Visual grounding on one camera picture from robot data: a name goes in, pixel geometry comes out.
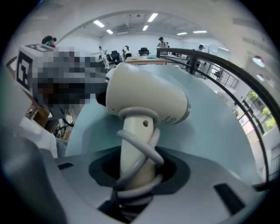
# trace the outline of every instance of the black handrail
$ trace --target black handrail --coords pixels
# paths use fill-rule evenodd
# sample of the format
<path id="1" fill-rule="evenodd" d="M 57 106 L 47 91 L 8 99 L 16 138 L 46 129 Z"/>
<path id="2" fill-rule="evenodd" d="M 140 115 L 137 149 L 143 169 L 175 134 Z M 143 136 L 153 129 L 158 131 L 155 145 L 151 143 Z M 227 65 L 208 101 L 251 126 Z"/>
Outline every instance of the black handrail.
<path id="1" fill-rule="evenodd" d="M 218 85 L 220 88 L 222 88 L 234 101 L 235 103 L 243 110 L 244 114 L 247 115 L 248 119 L 250 120 L 251 124 L 253 125 L 256 135 L 259 139 L 259 144 L 262 149 L 262 154 L 263 154 L 263 159 L 264 159 L 264 164 L 266 168 L 266 178 L 265 178 L 265 185 L 269 186 L 269 167 L 268 167 L 268 161 L 267 161 L 267 156 L 266 156 L 266 150 L 264 147 L 264 143 L 262 140 L 262 137 L 259 133 L 259 130 L 257 129 L 252 117 L 249 115 L 248 111 L 243 107 L 241 102 L 223 85 L 221 85 L 219 82 L 214 80 L 212 77 L 209 75 L 199 71 L 196 69 L 196 64 L 197 64 L 197 59 L 203 59 L 207 60 L 209 62 L 215 63 L 222 68 L 227 69 L 228 71 L 232 72 L 234 75 L 236 75 L 238 78 L 240 78 L 242 81 L 244 81 L 253 91 L 255 91 L 259 97 L 264 101 L 266 106 L 270 109 L 271 114 L 274 116 L 276 123 L 278 127 L 280 127 L 280 107 L 277 104 L 277 102 L 274 100 L 272 95 L 265 89 L 255 78 L 253 78 L 249 73 L 247 73 L 245 70 L 241 69 L 240 67 L 236 66 L 235 64 L 222 59 L 220 57 L 217 57 L 215 55 L 211 55 L 208 53 L 200 52 L 200 51 L 195 51 L 195 50 L 187 50 L 187 49 L 177 49 L 177 48 L 158 48 L 157 49 L 157 57 L 164 57 L 160 55 L 161 51 L 165 52 L 172 52 L 172 53 L 180 53 L 183 55 L 188 55 L 192 56 L 192 61 L 190 65 L 184 64 L 184 63 L 179 63 L 179 64 L 184 64 L 185 66 L 190 67 L 190 73 L 193 74 L 195 71 L 204 75 L 208 79 L 210 79 L 212 82 L 214 82 L 216 85 Z"/>

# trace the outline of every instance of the pixelated area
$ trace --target pixelated area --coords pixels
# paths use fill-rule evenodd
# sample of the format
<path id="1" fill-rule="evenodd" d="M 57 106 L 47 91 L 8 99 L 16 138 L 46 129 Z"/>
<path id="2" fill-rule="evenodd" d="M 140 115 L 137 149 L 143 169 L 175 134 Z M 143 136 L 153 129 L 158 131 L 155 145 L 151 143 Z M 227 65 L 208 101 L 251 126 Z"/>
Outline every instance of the pixelated area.
<path id="1" fill-rule="evenodd" d="M 101 62 L 74 47 L 44 52 L 28 74 L 33 96 L 48 107 L 85 104 L 91 94 L 106 90 L 105 75 Z"/>

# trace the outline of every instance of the black slot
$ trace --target black slot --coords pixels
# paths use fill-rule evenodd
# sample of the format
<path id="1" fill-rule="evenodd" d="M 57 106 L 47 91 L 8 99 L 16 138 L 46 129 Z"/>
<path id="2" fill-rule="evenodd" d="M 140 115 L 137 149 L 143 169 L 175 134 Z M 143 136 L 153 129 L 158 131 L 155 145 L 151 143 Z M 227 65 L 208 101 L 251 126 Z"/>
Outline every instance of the black slot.
<path id="1" fill-rule="evenodd" d="M 71 166 L 74 166 L 72 163 L 62 163 L 57 165 L 59 170 L 64 170 L 66 168 L 69 168 Z"/>
<path id="2" fill-rule="evenodd" d="M 214 189 L 224 202 L 231 215 L 236 214 L 245 207 L 245 204 L 238 198 L 238 196 L 227 184 L 215 185 Z"/>

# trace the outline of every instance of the ceiling light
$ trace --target ceiling light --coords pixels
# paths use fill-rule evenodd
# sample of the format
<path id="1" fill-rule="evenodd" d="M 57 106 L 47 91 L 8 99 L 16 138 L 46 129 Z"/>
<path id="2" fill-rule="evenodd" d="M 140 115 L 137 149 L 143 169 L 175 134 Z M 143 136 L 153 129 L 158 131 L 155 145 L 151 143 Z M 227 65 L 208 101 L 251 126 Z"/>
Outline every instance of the ceiling light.
<path id="1" fill-rule="evenodd" d="M 121 35 L 121 34 L 128 34 L 129 31 L 122 31 L 122 32 L 118 32 L 118 35 Z"/>
<path id="2" fill-rule="evenodd" d="M 265 80 L 262 74 L 257 74 L 257 78 L 260 79 L 262 82 Z"/>
<path id="3" fill-rule="evenodd" d="M 111 30 L 106 30 L 106 32 L 109 34 L 113 34 L 113 32 Z"/>
<path id="4" fill-rule="evenodd" d="M 157 15 L 158 15 L 157 13 L 153 13 L 153 14 L 150 16 L 148 22 L 152 22 L 152 21 L 156 18 Z"/>
<path id="5" fill-rule="evenodd" d="M 225 48 L 223 48 L 223 47 L 219 47 L 219 48 L 221 48 L 221 49 L 223 49 L 223 50 L 225 50 L 225 51 L 229 51 L 228 49 L 225 49 Z"/>
<path id="6" fill-rule="evenodd" d="M 99 27 L 105 27 L 101 22 L 99 22 L 98 20 L 95 20 L 94 22 L 93 22 L 94 24 L 96 24 L 97 26 L 99 26 Z"/>
<path id="7" fill-rule="evenodd" d="M 200 30 L 200 31 L 193 31 L 193 33 L 207 33 L 205 30 Z"/>
<path id="8" fill-rule="evenodd" d="M 260 56 L 253 57 L 253 62 L 255 62 L 258 66 L 260 66 L 262 68 L 265 67 L 264 61 L 263 61 L 263 59 Z"/>
<path id="9" fill-rule="evenodd" d="M 147 30 L 148 26 L 144 26 L 143 31 Z"/>
<path id="10" fill-rule="evenodd" d="M 185 35 L 187 34 L 186 32 L 183 32 L 183 33 L 177 33 L 177 35 Z"/>

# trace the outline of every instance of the gray cable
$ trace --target gray cable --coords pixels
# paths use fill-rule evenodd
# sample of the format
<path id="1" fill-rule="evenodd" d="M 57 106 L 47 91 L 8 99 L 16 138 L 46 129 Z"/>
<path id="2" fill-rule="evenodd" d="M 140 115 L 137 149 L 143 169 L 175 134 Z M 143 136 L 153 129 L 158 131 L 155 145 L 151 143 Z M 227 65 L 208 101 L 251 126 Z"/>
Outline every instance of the gray cable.
<path id="1" fill-rule="evenodd" d="M 128 107 L 122 109 L 119 112 L 119 118 L 121 120 L 124 120 L 126 116 L 133 115 L 149 116 L 153 118 L 154 124 L 159 122 L 159 115 L 155 111 L 148 108 Z M 160 136 L 160 130 L 158 128 L 154 129 L 153 135 L 148 143 L 142 142 L 135 135 L 124 130 L 118 131 L 117 135 L 132 144 L 135 148 L 143 153 L 139 156 L 135 164 L 125 173 L 123 173 L 122 176 L 117 180 L 116 189 L 118 191 L 117 196 L 119 198 L 119 201 L 126 207 L 146 205 L 152 200 L 152 196 L 147 196 L 147 194 L 150 193 L 154 189 L 154 187 L 161 183 L 163 178 L 162 175 L 157 175 L 152 182 L 139 188 L 126 191 L 121 190 L 124 189 L 129 181 L 139 172 L 139 170 L 145 165 L 148 159 L 151 159 L 158 166 L 162 166 L 164 164 L 164 159 L 154 149 Z"/>

